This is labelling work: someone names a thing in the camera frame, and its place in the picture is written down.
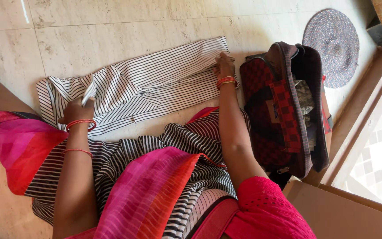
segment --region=red checkered bag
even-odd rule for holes
[[[276,42],[268,52],[246,57],[240,73],[257,161],[267,171],[288,172],[298,178],[306,177],[311,168],[317,172],[326,168],[329,159],[325,128],[329,126],[325,125],[328,122],[321,103],[319,53],[301,44]],[[309,150],[293,75],[306,81],[315,102],[315,108],[309,112],[310,122],[316,125],[313,151]]]

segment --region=woman's hand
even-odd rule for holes
[[[218,80],[225,77],[234,77],[235,74],[235,65],[232,63],[231,59],[221,52],[218,57],[215,58],[216,67],[213,68],[213,72],[218,77]]]
[[[83,96],[70,101],[64,109],[64,117],[61,117],[58,122],[60,124],[68,124],[75,120],[92,119],[94,117],[94,98],[89,98],[85,106],[82,107]]]

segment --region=woman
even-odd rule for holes
[[[216,62],[219,109],[204,109],[185,126],[169,124],[160,137],[118,144],[88,139],[92,100],[67,105],[59,121],[67,135],[0,84],[0,160],[11,191],[41,198],[34,212],[53,222],[55,239],[315,238],[252,153],[231,77],[235,66],[224,53]],[[96,166],[106,144],[114,153]],[[61,173],[42,176],[57,172],[48,165],[57,166],[60,155]],[[53,204],[45,197],[55,189]]]

